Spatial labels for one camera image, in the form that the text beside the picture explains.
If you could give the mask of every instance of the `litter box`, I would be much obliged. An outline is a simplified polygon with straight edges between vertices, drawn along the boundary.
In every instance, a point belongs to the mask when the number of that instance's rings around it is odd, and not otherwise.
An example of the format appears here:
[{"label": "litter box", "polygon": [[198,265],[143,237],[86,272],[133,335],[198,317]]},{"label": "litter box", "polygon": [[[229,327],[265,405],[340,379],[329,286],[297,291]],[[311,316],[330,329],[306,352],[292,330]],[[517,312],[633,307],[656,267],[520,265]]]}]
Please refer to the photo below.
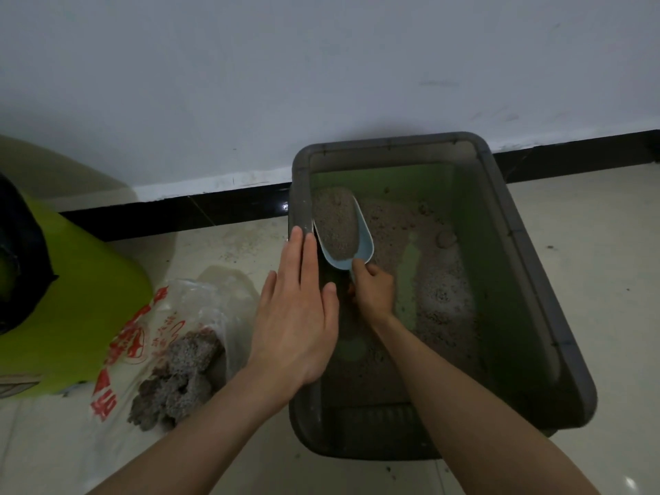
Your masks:
[{"label": "litter box", "polygon": [[[348,187],[358,199],[423,202],[449,220],[474,298],[483,384],[547,435],[590,421],[593,380],[482,138],[456,132],[308,146],[293,163],[289,230],[313,230],[311,192],[332,186]],[[350,278],[322,255],[319,268],[321,283],[335,281],[340,296],[336,359],[354,322],[345,293]],[[408,399],[337,405],[331,396],[342,389],[333,385],[324,376],[290,402],[294,432],[308,449],[381,461],[440,457]]]}]

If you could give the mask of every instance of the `plastic bag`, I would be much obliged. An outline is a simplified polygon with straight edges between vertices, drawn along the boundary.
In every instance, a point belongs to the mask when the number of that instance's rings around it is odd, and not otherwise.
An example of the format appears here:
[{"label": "plastic bag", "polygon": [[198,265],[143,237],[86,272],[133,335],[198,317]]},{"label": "plastic bag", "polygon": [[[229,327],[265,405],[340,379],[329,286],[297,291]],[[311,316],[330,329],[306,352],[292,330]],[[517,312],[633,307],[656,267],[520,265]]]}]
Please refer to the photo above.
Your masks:
[{"label": "plastic bag", "polygon": [[257,292],[244,274],[215,268],[214,284],[173,280],[160,288],[113,339],[90,403],[82,487],[89,491],[158,441],[159,424],[143,432],[128,423],[140,383],[164,363],[169,345],[190,331],[212,329],[225,349],[226,377],[250,355]]}]

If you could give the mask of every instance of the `person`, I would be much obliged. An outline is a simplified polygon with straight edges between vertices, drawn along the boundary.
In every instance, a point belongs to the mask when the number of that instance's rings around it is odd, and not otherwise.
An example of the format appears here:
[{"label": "person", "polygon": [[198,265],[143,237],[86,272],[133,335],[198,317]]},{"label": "person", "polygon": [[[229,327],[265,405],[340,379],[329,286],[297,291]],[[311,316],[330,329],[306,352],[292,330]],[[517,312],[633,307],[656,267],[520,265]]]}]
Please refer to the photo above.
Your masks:
[{"label": "person", "polygon": [[[466,494],[596,494],[551,441],[393,315],[394,279],[353,261],[354,295],[433,444]],[[336,286],[319,289],[316,239],[293,228],[266,278],[247,365],[206,405],[90,493],[209,493],[255,431],[321,377],[337,343]]]}]

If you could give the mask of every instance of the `tile floor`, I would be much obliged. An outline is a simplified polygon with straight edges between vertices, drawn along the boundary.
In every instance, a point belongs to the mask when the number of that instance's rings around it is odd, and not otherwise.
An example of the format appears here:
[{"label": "tile floor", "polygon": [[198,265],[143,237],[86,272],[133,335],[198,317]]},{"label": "tile floor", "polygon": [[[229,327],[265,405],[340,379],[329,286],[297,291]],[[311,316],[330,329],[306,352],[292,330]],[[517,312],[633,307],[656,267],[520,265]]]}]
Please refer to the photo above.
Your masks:
[{"label": "tile floor", "polygon": [[[598,388],[598,411],[553,438],[604,494],[660,492],[660,165],[509,186]],[[286,218],[118,241],[157,284],[236,268],[260,289]],[[0,401],[0,494],[79,492],[90,386],[68,397]],[[223,494],[461,493],[443,461],[318,457],[286,411],[252,438],[219,482]]]}]

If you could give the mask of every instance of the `yellow-green trash can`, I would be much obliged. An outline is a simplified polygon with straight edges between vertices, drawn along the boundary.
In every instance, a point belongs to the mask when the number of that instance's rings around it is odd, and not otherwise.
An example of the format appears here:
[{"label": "yellow-green trash can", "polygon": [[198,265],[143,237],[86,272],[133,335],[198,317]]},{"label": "yellow-green trash can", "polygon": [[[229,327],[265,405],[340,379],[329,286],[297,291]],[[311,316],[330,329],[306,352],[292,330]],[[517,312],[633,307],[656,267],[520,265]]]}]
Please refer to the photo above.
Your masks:
[{"label": "yellow-green trash can", "polygon": [[94,380],[151,293],[137,264],[0,174],[0,398]]}]

